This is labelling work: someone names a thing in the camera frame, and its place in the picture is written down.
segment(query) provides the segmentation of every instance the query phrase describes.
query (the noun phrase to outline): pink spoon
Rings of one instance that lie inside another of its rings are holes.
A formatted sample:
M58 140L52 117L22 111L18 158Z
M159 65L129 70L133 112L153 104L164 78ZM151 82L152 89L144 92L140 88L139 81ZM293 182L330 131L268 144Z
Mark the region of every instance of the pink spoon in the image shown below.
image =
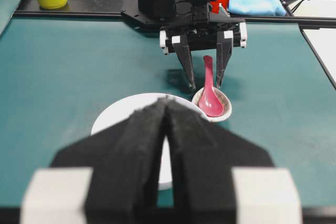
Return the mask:
M204 113L211 117L220 116L224 112L224 106L219 101L214 91L214 75L212 72L212 57L204 56L205 83L201 99L198 106Z

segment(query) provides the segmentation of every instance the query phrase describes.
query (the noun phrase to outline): blue towel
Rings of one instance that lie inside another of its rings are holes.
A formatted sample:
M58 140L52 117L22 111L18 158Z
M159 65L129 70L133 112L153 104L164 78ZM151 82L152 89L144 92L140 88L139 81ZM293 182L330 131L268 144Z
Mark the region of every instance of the blue towel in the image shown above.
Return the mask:
M280 0L230 0L228 11L239 15L286 15Z

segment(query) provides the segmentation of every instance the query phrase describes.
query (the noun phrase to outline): white floor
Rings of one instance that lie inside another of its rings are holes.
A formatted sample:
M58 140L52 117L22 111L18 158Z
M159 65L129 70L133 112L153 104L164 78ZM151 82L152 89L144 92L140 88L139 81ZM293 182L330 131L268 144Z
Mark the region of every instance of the white floor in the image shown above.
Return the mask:
M304 1L295 12L295 15L336 18L336 0ZM305 33L318 52L331 77L336 81L336 29L305 30Z

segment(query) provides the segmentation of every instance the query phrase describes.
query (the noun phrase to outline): green table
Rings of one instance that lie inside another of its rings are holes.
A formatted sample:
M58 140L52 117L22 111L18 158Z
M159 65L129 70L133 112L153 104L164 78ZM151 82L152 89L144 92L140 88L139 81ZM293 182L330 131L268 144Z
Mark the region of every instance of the green table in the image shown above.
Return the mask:
M303 206L336 204L336 92L297 25L248 24L222 90L233 114L220 126L290 169ZM193 52L197 88L202 56ZM132 94L190 99L176 55L157 33L122 20L13 18L0 38L0 206L18 206L35 169L90 134L97 116ZM170 191L160 204L171 204Z

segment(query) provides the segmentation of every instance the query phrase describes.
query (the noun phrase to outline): wire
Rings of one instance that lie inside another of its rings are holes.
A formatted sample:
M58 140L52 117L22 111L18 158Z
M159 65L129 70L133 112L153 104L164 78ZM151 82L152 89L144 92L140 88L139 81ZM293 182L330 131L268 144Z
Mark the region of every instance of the wire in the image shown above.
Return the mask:
M294 12L300 7L300 5L302 4L303 1L305 1L305 0L301 0L298 4L296 4L296 5L293 7L293 9L291 10L292 13L294 13Z

